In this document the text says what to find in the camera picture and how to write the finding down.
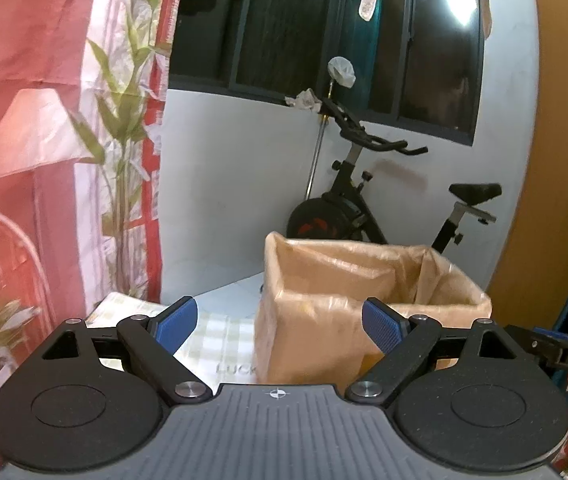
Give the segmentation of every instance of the exercise bike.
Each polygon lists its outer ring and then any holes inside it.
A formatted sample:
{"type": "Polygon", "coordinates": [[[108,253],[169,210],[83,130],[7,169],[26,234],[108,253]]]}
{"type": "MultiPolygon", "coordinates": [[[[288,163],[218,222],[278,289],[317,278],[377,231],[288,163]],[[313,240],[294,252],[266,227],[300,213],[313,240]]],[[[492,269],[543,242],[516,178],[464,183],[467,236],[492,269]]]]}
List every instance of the exercise bike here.
{"type": "MultiPolygon", "coordinates": [[[[368,134],[364,126],[342,104],[329,98],[322,99],[321,113],[331,116],[340,127],[340,136],[350,140],[351,147],[343,161],[334,161],[332,168],[337,176],[331,189],[320,198],[304,200],[291,213],[286,226],[288,238],[310,238],[319,240],[363,240],[376,244],[388,244],[384,233],[362,197],[362,189],[373,176],[362,173],[362,181],[354,186],[352,174],[362,149],[373,152],[398,152],[415,156],[427,153],[426,146],[408,149],[405,140],[388,141],[368,134]]],[[[472,214],[482,223],[495,222],[496,218],[486,211],[475,208],[483,202],[502,194],[500,184],[452,184],[448,190],[459,198],[453,212],[444,222],[433,248],[442,252],[453,240],[459,244],[462,235],[457,233],[459,222],[465,213],[472,214]]]]}

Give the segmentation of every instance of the lamp shade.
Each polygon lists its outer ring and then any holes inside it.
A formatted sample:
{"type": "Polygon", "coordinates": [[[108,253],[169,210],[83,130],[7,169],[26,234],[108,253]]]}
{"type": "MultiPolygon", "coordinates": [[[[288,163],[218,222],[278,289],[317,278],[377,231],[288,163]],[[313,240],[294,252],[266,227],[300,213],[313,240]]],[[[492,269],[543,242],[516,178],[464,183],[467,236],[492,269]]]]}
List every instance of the lamp shade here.
{"type": "Polygon", "coordinates": [[[0,177],[91,159],[53,88],[24,88],[0,121],[0,177]]]}

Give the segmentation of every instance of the gray gripper housing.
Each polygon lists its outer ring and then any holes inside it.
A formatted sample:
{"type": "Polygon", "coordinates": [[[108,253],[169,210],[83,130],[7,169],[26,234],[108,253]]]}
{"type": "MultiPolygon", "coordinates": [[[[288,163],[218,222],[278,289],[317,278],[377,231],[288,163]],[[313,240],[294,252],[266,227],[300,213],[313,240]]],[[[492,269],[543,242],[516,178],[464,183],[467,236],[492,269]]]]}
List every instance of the gray gripper housing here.
{"type": "Polygon", "coordinates": [[[98,469],[53,474],[7,464],[0,480],[557,480],[541,465],[507,475],[431,462],[382,410],[332,386],[225,384],[204,404],[173,409],[140,449],[98,469]]]}

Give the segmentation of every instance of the white tissue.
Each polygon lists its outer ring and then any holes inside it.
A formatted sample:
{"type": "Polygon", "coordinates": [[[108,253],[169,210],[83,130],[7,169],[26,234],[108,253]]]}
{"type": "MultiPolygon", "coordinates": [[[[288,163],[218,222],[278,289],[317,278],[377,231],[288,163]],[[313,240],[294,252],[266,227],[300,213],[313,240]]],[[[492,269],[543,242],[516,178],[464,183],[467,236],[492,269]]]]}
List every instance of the white tissue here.
{"type": "Polygon", "coordinates": [[[352,63],[342,56],[333,57],[328,62],[328,73],[337,84],[351,88],[355,83],[355,70],[352,63]]]}
{"type": "Polygon", "coordinates": [[[315,94],[310,88],[302,90],[294,99],[292,97],[285,97],[284,100],[288,106],[297,108],[298,110],[311,110],[316,114],[320,113],[322,102],[315,97],[315,94]]]}

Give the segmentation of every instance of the plastic bag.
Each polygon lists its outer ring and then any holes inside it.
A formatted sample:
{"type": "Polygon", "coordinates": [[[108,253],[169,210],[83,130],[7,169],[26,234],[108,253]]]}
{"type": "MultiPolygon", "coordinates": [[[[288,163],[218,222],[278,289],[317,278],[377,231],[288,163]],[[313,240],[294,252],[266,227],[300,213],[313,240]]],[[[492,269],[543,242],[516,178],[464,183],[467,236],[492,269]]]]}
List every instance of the plastic bag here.
{"type": "Polygon", "coordinates": [[[333,57],[328,62],[328,73],[339,85],[346,88],[351,88],[355,83],[355,70],[345,57],[333,57]]]}
{"type": "Polygon", "coordinates": [[[444,326],[467,328],[491,315],[490,298],[430,247],[271,233],[254,329],[258,382],[334,383],[344,391],[381,358],[362,328],[362,303],[370,296],[444,326]]]}

